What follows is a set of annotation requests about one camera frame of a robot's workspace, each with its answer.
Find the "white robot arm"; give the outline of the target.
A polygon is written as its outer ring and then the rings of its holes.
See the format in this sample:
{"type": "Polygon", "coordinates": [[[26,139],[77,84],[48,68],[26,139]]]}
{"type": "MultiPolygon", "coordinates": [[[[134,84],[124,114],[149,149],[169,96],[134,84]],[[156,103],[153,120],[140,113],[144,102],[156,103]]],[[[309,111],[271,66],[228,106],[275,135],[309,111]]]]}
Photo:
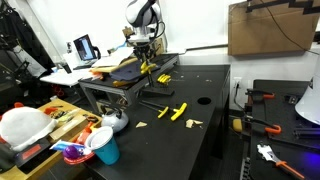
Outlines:
{"type": "Polygon", "coordinates": [[[126,6],[125,17],[133,29],[126,42],[134,47],[134,54],[141,62],[149,63],[150,45],[161,36],[160,16],[157,0],[132,0],[126,6]]]}

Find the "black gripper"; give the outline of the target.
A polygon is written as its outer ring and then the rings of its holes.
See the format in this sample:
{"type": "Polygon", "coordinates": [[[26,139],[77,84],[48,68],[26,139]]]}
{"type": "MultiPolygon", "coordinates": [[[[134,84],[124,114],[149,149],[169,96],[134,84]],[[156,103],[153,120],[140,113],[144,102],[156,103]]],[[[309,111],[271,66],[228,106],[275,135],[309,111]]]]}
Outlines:
{"type": "Polygon", "coordinates": [[[146,57],[147,65],[151,64],[151,57],[154,55],[154,50],[149,43],[137,43],[134,46],[134,54],[138,61],[142,64],[142,56],[146,57]]]}

